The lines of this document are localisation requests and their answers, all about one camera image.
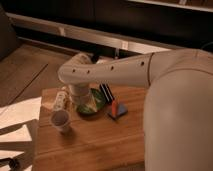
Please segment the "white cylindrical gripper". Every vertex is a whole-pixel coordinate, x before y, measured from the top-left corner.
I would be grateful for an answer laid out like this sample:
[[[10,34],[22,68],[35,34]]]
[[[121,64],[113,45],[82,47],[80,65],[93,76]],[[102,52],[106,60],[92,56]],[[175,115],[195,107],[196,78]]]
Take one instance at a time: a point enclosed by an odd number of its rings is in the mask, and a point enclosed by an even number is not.
[[[92,94],[88,84],[69,85],[71,101],[75,105],[86,105],[92,100]]]

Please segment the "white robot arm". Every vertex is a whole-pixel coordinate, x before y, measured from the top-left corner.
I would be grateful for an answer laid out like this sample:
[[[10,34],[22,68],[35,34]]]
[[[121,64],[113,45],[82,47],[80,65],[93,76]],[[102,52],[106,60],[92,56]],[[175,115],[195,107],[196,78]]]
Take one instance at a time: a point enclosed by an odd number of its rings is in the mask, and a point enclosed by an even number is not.
[[[88,83],[146,87],[146,171],[213,171],[212,53],[179,49],[99,64],[77,54],[58,76],[75,103],[88,93]]]

